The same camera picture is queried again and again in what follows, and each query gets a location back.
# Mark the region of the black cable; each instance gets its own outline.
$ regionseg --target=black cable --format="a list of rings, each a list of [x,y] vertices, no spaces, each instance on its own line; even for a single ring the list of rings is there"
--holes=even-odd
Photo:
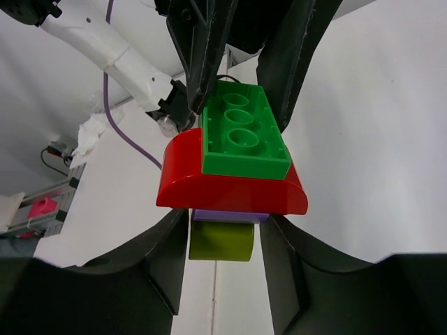
[[[216,76],[216,79],[222,79],[222,78],[230,78],[232,81],[240,83],[239,80],[237,80],[236,78],[232,77],[231,75],[217,75]]]
[[[52,167],[50,164],[48,164],[47,162],[45,162],[45,159],[43,159],[43,153],[44,153],[45,151],[47,151],[47,150],[48,150],[48,148],[44,148],[44,150],[41,151],[41,161],[42,161],[42,163],[43,163],[46,167],[50,168],[51,170],[54,170],[54,171],[56,171],[56,172],[58,172],[58,173],[60,173],[60,174],[63,174],[65,177],[68,177],[68,175],[67,175],[66,173],[62,172],[61,170],[58,170],[58,169],[55,168],[55,167]]]

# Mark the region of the screw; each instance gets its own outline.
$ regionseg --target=screw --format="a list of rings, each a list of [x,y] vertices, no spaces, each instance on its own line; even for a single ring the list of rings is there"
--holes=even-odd
[[[191,11],[189,9],[184,9],[182,11],[182,20],[189,21],[192,18]]]

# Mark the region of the duplo block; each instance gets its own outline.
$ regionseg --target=duplo block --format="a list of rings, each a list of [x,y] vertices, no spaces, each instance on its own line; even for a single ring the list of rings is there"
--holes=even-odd
[[[202,173],[201,128],[184,131],[168,144],[156,205],[211,211],[306,214],[306,193],[293,166],[284,180]]]
[[[194,209],[192,219],[194,221],[225,221],[235,223],[263,223],[269,214],[251,213],[246,211],[209,211],[206,209]]]
[[[253,244],[253,223],[191,222],[190,260],[248,262]]]
[[[200,120],[202,173],[286,178],[291,157],[261,86],[218,80]]]

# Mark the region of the pink object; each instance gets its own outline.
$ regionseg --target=pink object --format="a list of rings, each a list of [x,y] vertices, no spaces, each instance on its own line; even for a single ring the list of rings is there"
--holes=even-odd
[[[45,198],[44,200],[33,203],[27,218],[35,218],[36,216],[51,213],[52,211],[56,210],[56,207],[57,202],[51,200],[50,198]]]

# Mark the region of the lego stud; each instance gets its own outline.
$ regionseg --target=lego stud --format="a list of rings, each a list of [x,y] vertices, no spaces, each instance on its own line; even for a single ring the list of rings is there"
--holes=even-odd
[[[235,126],[239,127],[248,127],[254,122],[254,118],[248,112],[244,110],[226,110],[223,114],[223,127],[234,128]]]
[[[235,128],[227,132],[226,148],[228,154],[253,155],[259,146],[259,137],[253,131]]]
[[[227,110],[231,108],[243,108],[249,104],[249,99],[236,93],[225,94],[222,100]]]

